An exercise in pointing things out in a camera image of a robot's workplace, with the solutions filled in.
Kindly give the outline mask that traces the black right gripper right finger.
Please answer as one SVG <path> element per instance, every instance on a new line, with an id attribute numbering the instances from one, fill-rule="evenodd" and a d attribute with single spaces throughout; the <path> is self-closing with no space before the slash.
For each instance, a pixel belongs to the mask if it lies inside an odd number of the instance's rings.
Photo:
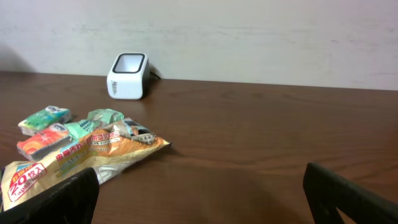
<path id="1" fill-rule="evenodd" d="M 344 224 L 339 212 L 355 223 L 397 223 L 397 204 L 309 162 L 303 189 L 315 223 Z"/>

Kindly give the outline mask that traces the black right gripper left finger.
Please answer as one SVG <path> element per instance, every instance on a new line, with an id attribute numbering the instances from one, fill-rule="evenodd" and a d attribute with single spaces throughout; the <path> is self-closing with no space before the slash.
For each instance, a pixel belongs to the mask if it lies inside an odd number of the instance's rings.
<path id="1" fill-rule="evenodd" d="M 1 224 L 90 224 L 100 185 L 86 168 L 51 188 L 1 213 Z"/>

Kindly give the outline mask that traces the yellow snack bag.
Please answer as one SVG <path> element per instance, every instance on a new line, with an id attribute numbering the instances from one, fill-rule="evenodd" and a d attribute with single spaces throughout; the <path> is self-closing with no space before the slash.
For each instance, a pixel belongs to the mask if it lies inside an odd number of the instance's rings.
<path id="1" fill-rule="evenodd" d="M 130 118 L 111 123 L 40 160 L 7 165 L 1 181 L 2 208 L 9 210 L 90 167 L 103 184 L 167 145 Z"/>

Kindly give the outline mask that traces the orange tissue pack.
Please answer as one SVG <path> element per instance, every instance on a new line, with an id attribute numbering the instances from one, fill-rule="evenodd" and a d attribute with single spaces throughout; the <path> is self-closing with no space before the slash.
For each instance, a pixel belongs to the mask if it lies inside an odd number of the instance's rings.
<path id="1" fill-rule="evenodd" d="M 71 142 L 69 130 L 60 123 L 51 124 L 29 139 L 18 142 L 17 149 L 30 161 L 41 160 L 50 152 L 66 146 Z"/>

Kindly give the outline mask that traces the teal packet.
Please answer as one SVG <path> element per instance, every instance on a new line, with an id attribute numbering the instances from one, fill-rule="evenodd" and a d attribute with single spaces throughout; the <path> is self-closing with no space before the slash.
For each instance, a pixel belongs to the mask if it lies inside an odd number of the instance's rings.
<path id="1" fill-rule="evenodd" d="M 101 129 L 122 119 L 124 119 L 124 115 L 121 112 L 112 109 L 97 109 L 90 111 L 86 119 L 67 123 L 65 127 L 73 139 L 80 139 L 96 129 Z"/>

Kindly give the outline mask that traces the green tissue pack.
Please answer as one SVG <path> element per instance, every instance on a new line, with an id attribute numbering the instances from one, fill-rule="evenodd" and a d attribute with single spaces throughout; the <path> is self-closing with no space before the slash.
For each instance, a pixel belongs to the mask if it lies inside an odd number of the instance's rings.
<path id="1" fill-rule="evenodd" d="M 36 133 L 48 128 L 51 124 L 64 124 L 72 119 L 69 109 L 59 108 L 57 106 L 47 106 L 46 108 L 30 115 L 22 120 L 18 127 L 22 134 L 33 136 Z"/>

